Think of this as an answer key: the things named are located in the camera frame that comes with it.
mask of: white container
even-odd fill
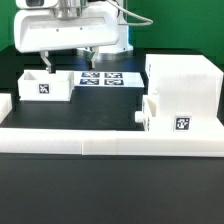
[[[74,89],[73,71],[25,70],[18,80],[20,100],[69,101]]]

